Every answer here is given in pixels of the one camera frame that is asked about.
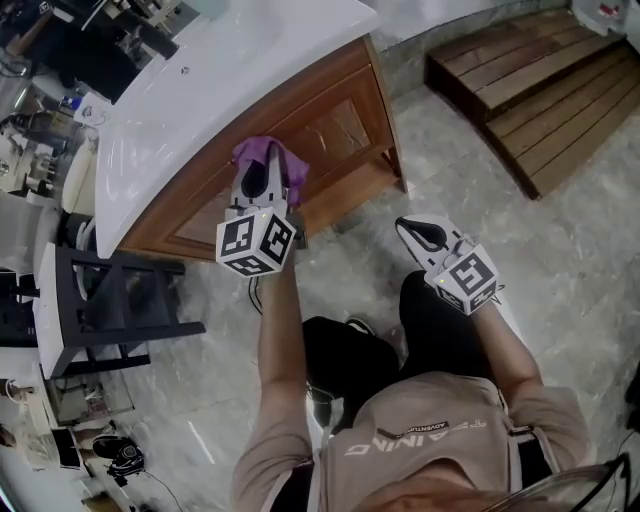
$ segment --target shoe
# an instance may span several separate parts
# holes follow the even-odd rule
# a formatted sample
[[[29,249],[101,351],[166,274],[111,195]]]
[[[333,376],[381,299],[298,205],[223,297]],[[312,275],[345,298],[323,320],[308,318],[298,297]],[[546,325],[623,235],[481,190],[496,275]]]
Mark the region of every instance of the shoe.
[[[360,318],[356,318],[352,316],[351,318],[347,319],[345,323],[349,327],[353,327],[354,329],[356,329],[357,331],[360,331],[363,334],[369,334],[370,336],[376,335],[375,331],[371,328],[371,326]]]

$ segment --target marble floor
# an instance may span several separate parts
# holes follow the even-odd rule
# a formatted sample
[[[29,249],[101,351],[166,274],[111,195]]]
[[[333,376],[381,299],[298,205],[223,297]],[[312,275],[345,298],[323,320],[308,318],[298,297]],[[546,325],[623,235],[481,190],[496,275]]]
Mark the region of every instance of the marble floor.
[[[411,190],[389,189],[311,240],[297,264],[304,317],[361,314],[379,332],[396,328],[400,285],[416,264],[394,220],[447,214],[485,245],[546,381],[578,393],[599,460],[613,457],[626,435],[623,392],[640,359],[640,113],[577,175],[532,202],[426,88],[393,108]],[[251,430],[260,318],[246,286],[214,265],[191,265],[180,285],[183,314],[207,333],[157,342],[151,365],[124,372],[136,410],[116,419],[185,511],[228,509],[232,468]],[[122,390],[111,389],[115,400]],[[640,436],[625,449],[640,457]],[[135,503],[177,510],[146,475],[125,491]]]

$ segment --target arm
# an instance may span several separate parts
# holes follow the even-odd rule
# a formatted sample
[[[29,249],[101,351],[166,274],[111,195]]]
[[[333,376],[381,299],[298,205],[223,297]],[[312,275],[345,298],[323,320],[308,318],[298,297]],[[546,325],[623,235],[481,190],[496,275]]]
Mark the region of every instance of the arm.
[[[293,254],[279,274],[263,278],[258,371],[260,410],[233,476],[237,512],[258,512],[276,481],[311,455],[306,364]]]
[[[519,393],[543,385],[531,352],[514,334],[493,302],[482,306],[471,319],[482,340],[498,387],[510,407]]]
[[[543,385],[533,356],[492,302],[471,318],[514,424],[539,428],[562,470],[593,463],[589,430],[575,393]]]
[[[261,407],[304,409],[307,383],[293,251],[282,272],[263,278],[258,370]]]
[[[35,22],[33,27],[31,27],[26,34],[24,34],[23,36],[15,36],[11,40],[6,48],[7,53],[9,55],[13,55],[14,57],[19,57],[20,55],[22,55],[33,44],[36,37],[38,37],[40,32],[42,32],[44,26],[52,17],[53,12],[51,10],[40,16],[38,21]]]

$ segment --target cable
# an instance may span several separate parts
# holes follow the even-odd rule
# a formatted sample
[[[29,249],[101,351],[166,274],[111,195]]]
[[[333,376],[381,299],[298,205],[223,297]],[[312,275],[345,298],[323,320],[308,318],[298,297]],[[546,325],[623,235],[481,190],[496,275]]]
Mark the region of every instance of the cable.
[[[631,432],[629,432],[629,434],[627,435],[627,437],[625,437],[622,442],[620,443],[620,446],[618,446],[618,453],[616,453],[616,459],[620,456],[620,451],[622,451],[622,447],[624,445],[624,443],[626,443],[629,439],[631,439],[631,436],[633,434],[635,434],[636,431],[632,430]],[[611,498],[609,498],[609,503],[607,503],[607,508],[605,509],[605,512],[609,512],[609,507],[611,506],[611,502],[613,501],[614,496],[616,495],[616,487],[618,486],[618,479],[616,478],[616,476],[613,476],[613,491],[611,492]]]
[[[256,277],[255,285],[253,287],[253,296],[255,297],[258,305],[260,306],[260,310],[262,310],[262,301],[260,300],[260,295],[258,295],[258,285],[260,284],[260,276]]]
[[[159,478],[153,476],[151,473],[149,473],[146,469],[143,471],[143,473],[146,473],[147,475],[149,475],[151,478],[153,478],[154,480],[156,480],[157,482],[160,482],[162,485],[164,485],[165,489],[167,489],[167,491],[169,491],[169,494],[171,494],[171,497],[174,499],[174,501],[176,502],[176,505],[178,505],[178,510],[180,510],[180,512],[184,512],[184,510],[182,510],[182,507],[180,506],[180,503],[178,502],[178,498],[176,498],[176,495],[173,494],[171,492],[171,489],[169,489],[169,486],[167,484],[165,484],[162,480],[160,480]]]
[[[255,279],[255,287],[252,289],[252,283],[253,280]],[[262,303],[260,302],[260,299],[258,298],[258,278],[257,277],[252,277],[251,279],[249,279],[249,300],[251,301],[251,305],[253,306],[253,308],[260,313],[260,315],[262,315]]]

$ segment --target black strap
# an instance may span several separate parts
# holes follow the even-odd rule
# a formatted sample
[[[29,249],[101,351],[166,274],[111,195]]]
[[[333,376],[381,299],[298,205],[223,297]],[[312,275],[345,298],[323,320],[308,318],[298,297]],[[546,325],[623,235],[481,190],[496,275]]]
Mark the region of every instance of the black strap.
[[[309,462],[292,470],[289,480],[273,502],[271,512],[304,512],[307,510],[314,467],[314,463]]]
[[[520,471],[522,472],[522,488],[526,489],[540,480],[553,474],[547,462],[538,438],[525,441],[518,445],[520,452]]]

